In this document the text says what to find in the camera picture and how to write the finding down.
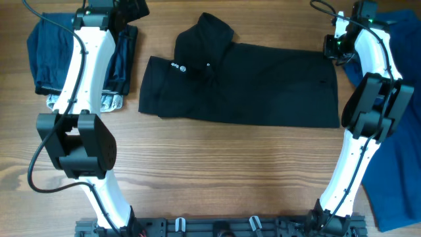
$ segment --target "folded black shirt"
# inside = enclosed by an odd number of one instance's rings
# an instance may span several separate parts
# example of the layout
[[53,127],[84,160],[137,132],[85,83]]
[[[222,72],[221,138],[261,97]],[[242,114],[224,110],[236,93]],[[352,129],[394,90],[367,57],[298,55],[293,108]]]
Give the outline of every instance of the folded black shirt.
[[162,118],[269,126],[339,127],[334,66],[320,52],[233,43],[203,13],[176,40],[174,60],[151,57],[139,112]]

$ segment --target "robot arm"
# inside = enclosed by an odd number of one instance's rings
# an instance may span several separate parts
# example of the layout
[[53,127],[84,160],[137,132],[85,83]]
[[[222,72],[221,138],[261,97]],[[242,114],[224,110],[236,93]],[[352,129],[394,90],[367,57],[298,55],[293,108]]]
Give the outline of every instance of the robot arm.
[[358,54],[364,79],[344,108],[341,155],[328,187],[307,217],[308,232],[345,235],[366,168],[381,142],[395,131],[413,93],[393,62],[387,27],[373,20],[376,9],[375,2],[356,2],[351,19],[373,31],[384,48],[374,34],[342,18],[336,20],[335,35],[325,37],[325,56],[347,60]]
[[[76,81],[82,54],[74,39],[72,60],[66,82],[53,114],[38,116],[37,129],[42,139],[53,129],[58,118],[65,116],[62,126],[46,143],[46,150],[56,169],[64,170],[75,182],[91,184],[99,196],[103,209],[88,186],[82,186],[96,214],[98,226],[106,230],[115,227],[120,233],[138,236],[140,227],[124,199],[112,168],[116,161],[116,142],[101,122],[101,94],[105,73],[114,54],[119,31],[126,23],[149,14],[145,1],[90,0],[89,6],[78,9],[74,32],[86,49],[85,67],[77,87]],[[72,92],[76,88],[76,102],[64,115]],[[73,128],[79,135],[68,135]],[[108,216],[113,226],[106,220]]]

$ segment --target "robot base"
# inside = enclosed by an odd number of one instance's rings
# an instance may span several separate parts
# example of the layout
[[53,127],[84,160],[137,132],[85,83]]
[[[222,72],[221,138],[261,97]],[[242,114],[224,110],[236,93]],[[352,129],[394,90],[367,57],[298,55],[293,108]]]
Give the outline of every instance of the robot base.
[[[144,227],[144,237],[214,237],[213,224],[226,221],[237,237],[313,237],[315,230],[305,233],[306,216],[250,219],[184,219],[167,220],[164,218],[143,219],[138,223]],[[76,222],[75,237],[114,237],[114,231],[98,231],[96,221]],[[337,237],[320,234],[315,237]],[[367,237],[366,222],[363,216],[352,216],[348,231],[341,237]]]

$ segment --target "shirt logo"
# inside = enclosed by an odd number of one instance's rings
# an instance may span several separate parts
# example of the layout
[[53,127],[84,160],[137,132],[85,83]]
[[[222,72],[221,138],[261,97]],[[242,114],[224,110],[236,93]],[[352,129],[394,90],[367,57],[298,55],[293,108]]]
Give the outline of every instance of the shirt logo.
[[179,66],[176,63],[171,63],[171,66],[175,67],[175,68],[179,68],[180,71],[185,72],[186,71],[186,67],[185,66]]

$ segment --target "wooden table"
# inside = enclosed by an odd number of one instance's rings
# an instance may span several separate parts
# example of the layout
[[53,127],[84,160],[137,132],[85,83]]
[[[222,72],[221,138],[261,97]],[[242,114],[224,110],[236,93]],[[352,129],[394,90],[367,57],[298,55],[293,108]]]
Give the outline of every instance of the wooden table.
[[[353,0],[330,1],[350,15]],[[45,12],[74,12],[77,0],[29,0]],[[149,0],[151,14],[132,24],[140,31],[130,95],[120,111],[102,118],[118,144],[116,176],[137,217],[248,217],[304,215],[327,186],[343,129],[242,126],[166,119],[137,111],[139,88],[151,55],[171,59],[177,35],[212,13],[236,32],[236,41],[321,51],[332,34],[330,17],[298,1]],[[381,11],[419,1],[382,1]],[[26,39],[38,19],[18,0],[0,0],[0,236],[73,236],[74,222],[95,213],[79,188],[37,194],[26,181],[40,143],[38,113],[49,112],[34,93]],[[339,111],[353,92],[337,68]],[[35,183],[54,188],[71,182],[46,152],[36,164]],[[371,237],[416,236],[421,224],[378,232],[361,188],[354,207],[366,215]]]

